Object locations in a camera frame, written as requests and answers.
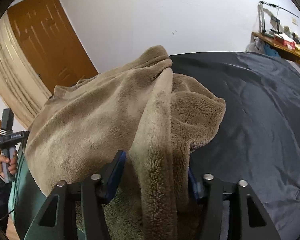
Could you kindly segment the white plastic bag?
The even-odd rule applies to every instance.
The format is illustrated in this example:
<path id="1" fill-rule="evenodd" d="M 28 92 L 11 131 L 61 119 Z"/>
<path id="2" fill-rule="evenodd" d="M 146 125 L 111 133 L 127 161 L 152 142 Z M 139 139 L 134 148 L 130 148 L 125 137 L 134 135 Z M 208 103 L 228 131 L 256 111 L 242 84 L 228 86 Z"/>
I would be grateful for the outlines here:
<path id="1" fill-rule="evenodd" d="M 253 42 L 251 42 L 247 48 L 246 52 L 254 52 L 254 53 L 260 53 L 260 54 L 265 54 L 264 51 L 264 41 L 262 41 L 260 38 L 255 37 Z"/>

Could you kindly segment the beige pleated curtain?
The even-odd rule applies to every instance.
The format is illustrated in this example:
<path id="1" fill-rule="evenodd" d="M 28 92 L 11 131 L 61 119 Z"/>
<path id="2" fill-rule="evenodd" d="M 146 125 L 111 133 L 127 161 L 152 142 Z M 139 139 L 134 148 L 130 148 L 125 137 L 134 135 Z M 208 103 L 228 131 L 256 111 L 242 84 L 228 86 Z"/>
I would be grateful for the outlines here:
<path id="1" fill-rule="evenodd" d="M 28 128 L 51 96 L 14 35 L 7 13 L 0 19 L 0 97 Z"/>

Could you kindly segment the brown fleece sweater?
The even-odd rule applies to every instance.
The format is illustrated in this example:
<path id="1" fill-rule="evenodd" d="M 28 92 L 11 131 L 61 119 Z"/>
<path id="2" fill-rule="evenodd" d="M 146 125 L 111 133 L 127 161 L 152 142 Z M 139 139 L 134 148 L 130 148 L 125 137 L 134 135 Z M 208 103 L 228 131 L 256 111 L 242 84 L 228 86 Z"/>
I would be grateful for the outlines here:
<path id="1" fill-rule="evenodd" d="M 45 195 L 126 152 L 116 197 L 104 208 L 112 239 L 188 239 L 198 224 L 190 154 L 215 137 L 226 103 L 171 66 L 154 46 L 73 87 L 56 86 L 30 126 L 25 157 Z"/>

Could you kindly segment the red box on desk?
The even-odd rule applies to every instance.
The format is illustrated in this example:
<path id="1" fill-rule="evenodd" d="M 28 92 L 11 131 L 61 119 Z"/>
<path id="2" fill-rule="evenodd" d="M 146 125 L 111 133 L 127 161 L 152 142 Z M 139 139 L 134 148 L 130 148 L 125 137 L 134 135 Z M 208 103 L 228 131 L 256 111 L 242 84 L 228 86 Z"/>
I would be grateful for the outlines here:
<path id="1" fill-rule="evenodd" d="M 285 34 L 274 34 L 274 40 L 289 49 L 295 49 L 295 41 Z"/>

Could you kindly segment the brown wooden door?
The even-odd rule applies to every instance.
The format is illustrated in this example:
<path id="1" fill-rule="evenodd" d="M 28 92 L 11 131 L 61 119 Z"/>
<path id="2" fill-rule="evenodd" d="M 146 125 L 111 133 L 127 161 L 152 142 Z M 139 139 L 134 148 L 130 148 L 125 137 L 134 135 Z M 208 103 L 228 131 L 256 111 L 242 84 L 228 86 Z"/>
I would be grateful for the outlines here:
<path id="1" fill-rule="evenodd" d="M 59 0 L 23 0 L 7 14 L 19 46 L 50 92 L 98 74 Z"/>

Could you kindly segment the wooden desk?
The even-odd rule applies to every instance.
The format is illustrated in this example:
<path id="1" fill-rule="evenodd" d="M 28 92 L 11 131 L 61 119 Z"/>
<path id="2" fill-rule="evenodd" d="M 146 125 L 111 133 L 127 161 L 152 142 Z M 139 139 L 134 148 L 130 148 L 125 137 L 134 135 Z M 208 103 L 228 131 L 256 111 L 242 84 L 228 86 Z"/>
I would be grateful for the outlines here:
<path id="1" fill-rule="evenodd" d="M 269 44 L 270 47 L 278 52 L 278 54 L 286 60 L 293 61 L 300 65 L 300 51 L 296 49 L 289 49 L 287 46 L 282 45 L 277 40 L 267 37 L 258 32 L 251 32 L 252 37 L 258 37 L 266 44 Z"/>

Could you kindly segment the blue bin under desk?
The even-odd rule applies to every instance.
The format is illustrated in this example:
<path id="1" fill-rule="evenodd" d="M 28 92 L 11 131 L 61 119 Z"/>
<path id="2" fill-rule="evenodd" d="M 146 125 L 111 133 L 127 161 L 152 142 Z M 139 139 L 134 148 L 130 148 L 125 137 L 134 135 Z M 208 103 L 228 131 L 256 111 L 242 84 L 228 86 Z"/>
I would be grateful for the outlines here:
<path id="1" fill-rule="evenodd" d="M 280 57 L 278 51 L 276 51 L 275 49 L 273 49 L 268 43 L 264 44 L 264 53 L 268 56 L 271 57 Z"/>

